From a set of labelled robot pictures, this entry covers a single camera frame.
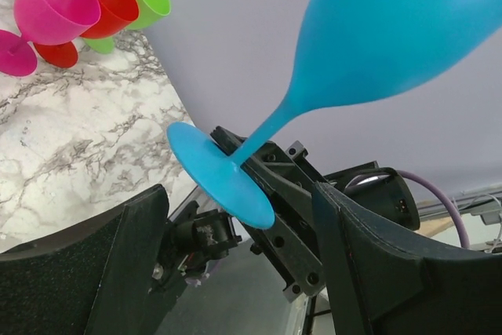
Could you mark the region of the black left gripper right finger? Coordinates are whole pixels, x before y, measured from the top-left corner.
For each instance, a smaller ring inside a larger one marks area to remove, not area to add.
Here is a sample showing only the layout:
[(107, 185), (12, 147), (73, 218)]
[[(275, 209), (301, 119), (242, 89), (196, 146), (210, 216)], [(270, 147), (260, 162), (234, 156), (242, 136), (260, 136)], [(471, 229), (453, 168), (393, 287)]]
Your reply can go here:
[(325, 183), (312, 209), (336, 333), (500, 333), (499, 255), (418, 235)]

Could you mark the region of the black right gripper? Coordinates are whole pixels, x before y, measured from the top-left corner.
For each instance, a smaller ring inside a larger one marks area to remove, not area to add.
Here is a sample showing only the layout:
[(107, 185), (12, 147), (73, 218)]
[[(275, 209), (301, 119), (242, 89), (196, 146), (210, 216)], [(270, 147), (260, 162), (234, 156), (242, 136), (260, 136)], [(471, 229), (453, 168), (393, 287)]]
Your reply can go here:
[(367, 162), (325, 176), (306, 159), (300, 142), (281, 149), (268, 141), (244, 164), (244, 171), (269, 199), (275, 223), (253, 230), (251, 251), (263, 253), (286, 282), (287, 301), (313, 297), (324, 288), (324, 271), (312, 216), (314, 182), (326, 182), (360, 206), (404, 228), (420, 227), (417, 205), (402, 175), (395, 169)]

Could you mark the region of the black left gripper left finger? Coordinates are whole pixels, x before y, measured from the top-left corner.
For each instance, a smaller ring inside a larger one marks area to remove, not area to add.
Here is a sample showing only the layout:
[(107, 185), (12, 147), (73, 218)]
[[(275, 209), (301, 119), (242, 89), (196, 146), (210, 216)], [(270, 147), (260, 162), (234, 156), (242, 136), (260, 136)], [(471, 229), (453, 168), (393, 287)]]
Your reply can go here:
[(1, 255), (3, 334), (153, 334), (152, 273), (169, 200), (160, 184)]

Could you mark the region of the blue wine glass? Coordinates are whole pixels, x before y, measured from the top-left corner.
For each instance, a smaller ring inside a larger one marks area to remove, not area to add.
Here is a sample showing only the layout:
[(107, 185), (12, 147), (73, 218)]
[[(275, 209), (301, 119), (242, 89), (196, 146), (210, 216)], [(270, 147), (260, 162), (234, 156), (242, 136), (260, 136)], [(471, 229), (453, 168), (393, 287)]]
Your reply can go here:
[(289, 88), (232, 154), (185, 122), (166, 135), (178, 162), (206, 194), (253, 228), (275, 212), (243, 163), (295, 117), (404, 93), (451, 68), (501, 26), (501, 0), (310, 0)]

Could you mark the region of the red wine glass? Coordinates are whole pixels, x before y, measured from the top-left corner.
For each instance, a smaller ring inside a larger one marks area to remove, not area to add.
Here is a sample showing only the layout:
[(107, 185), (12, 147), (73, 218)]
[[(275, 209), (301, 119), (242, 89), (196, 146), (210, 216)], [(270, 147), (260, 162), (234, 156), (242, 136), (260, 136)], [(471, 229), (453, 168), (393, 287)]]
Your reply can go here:
[[(109, 54), (114, 49), (112, 36), (137, 20), (140, 15), (136, 0), (98, 0), (100, 19), (90, 29), (81, 34), (85, 44), (101, 54)], [(56, 67), (73, 67), (78, 61), (78, 51), (73, 42), (57, 46), (34, 44), (37, 53), (49, 64)]]

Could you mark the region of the pink wine glass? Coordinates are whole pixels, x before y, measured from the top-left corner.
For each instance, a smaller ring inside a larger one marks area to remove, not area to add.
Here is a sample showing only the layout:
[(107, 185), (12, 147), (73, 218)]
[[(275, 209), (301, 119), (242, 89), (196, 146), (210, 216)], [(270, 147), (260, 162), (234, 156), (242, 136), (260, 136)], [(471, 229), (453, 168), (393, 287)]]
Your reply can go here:
[(38, 65), (31, 43), (70, 42), (96, 24), (101, 11), (98, 0), (14, 0), (13, 15), (20, 34), (1, 31), (1, 72), (24, 77)]

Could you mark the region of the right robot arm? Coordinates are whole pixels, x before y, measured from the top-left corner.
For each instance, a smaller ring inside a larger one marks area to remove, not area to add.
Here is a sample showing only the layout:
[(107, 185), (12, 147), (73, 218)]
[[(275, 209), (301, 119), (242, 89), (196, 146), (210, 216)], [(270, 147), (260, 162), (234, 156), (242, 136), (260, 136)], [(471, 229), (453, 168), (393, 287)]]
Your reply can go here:
[[(246, 226), (253, 240), (251, 251), (263, 254), (286, 282), (284, 294), (294, 301), (301, 294), (313, 297), (326, 286), (314, 230), (311, 193), (316, 181), (333, 185), (366, 209), (412, 231), (420, 227), (415, 200), (402, 175), (392, 168), (368, 162), (350, 169), (320, 174), (306, 159), (307, 150), (295, 142), (286, 150), (267, 142), (245, 166), (264, 189), (275, 211), (268, 230)], [(154, 277), (164, 288), (181, 279), (196, 284), (208, 278), (210, 260), (225, 258), (241, 237), (230, 215), (212, 208), (202, 211), (196, 188), (169, 221)]]

